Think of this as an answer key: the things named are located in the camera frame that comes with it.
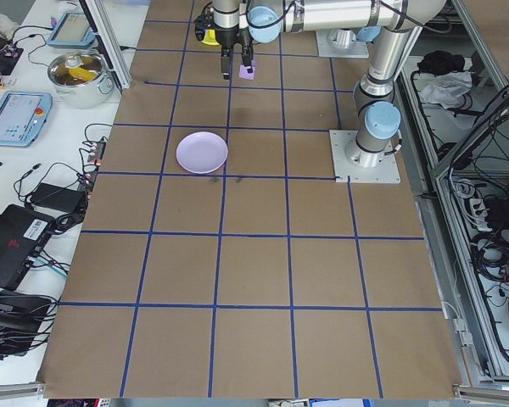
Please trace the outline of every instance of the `power adapter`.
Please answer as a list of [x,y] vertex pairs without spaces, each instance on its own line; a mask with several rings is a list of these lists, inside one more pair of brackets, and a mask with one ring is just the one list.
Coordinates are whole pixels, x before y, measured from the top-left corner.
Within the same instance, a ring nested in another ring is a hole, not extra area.
[[30,203],[43,208],[60,210],[67,214],[74,213],[85,204],[85,192],[41,182],[31,194]]

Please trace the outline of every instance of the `pot lid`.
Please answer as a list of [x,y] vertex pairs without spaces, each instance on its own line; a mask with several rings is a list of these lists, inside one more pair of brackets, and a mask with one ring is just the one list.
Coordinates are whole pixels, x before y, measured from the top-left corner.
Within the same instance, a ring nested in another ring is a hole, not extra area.
[[67,53],[49,65],[48,76],[57,85],[78,86],[94,81],[103,71],[102,59],[98,54]]

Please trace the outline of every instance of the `black cloth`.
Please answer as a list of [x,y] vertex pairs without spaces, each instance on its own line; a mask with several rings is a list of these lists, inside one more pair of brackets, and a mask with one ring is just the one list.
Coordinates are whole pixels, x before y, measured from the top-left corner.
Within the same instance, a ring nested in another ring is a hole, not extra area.
[[428,72],[436,76],[450,72],[463,72],[466,61],[461,55],[452,55],[446,51],[434,51],[424,56],[417,64],[421,72]]

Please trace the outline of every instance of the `white table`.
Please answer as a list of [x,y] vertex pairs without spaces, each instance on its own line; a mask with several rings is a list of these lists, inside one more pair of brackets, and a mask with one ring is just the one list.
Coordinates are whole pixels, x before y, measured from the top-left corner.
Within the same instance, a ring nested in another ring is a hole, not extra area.
[[[66,3],[59,0],[36,0],[26,16],[23,25],[50,26],[51,17],[58,19],[65,11]],[[120,45],[135,47],[139,38],[148,6],[128,4],[122,0],[105,0],[109,20],[114,27]],[[15,39],[32,33],[42,33],[45,37],[50,31],[27,28],[19,31]],[[63,162],[81,168],[78,148],[85,139],[83,130],[90,123],[100,122],[112,124],[119,106],[120,93],[115,90],[108,101],[92,109],[75,109],[64,103],[53,88],[47,76],[47,68],[32,64],[28,53],[42,44],[37,36],[24,40],[19,44],[25,49],[13,74],[6,79],[6,90],[49,92],[53,95],[53,107],[49,113],[39,137],[28,148],[0,147],[0,212],[9,204],[21,204],[13,189],[13,183],[34,164],[42,164],[23,181],[23,191],[29,192],[42,178],[52,163]],[[68,50],[43,47],[31,55],[31,59],[49,64],[53,59]],[[134,52],[124,52],[126,62],[131,63]],[[107,136],[110,127],[93,126],[88,135],[92,140]],[[73,171],[64,166],[57,166],[46,178],[46,182],[66,186],[75,180]],[[51,215],[58,212],[48,211]],[[52,237],[46,250],[57,260],[71,262],[76,248],[81,226],[76,226],[62,236]],[[58,298],[64,288],[63,277],[51,270],[31,270],[21,282],[17,291],[21,293],[47,294]],[[45,346],[30,351],[26,356],[9,356],[0,361],[0,385],[33,382],[42,362]]]

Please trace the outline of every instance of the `metal base plate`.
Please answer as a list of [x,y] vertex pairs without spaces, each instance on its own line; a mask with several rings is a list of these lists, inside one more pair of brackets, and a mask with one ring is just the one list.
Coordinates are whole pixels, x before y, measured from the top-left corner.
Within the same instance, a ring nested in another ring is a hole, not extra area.
[[[383,161],[375,168],[362,168],[347,159],[345,147],[356,137],[357,132],[356,130],[330,130],[336,182],[347,182],[350,179],[350,182],[359,184],[399,184],[400,173],[394,155],[385,155]],[[392,150],[390,143],[386,150]]]
[[319,57],[366,59],[370,54],[363,41],[356,41],[352,47],[339,49],[328,40],[332,30],[319,30],[316,33],[316,45],[319,48]]

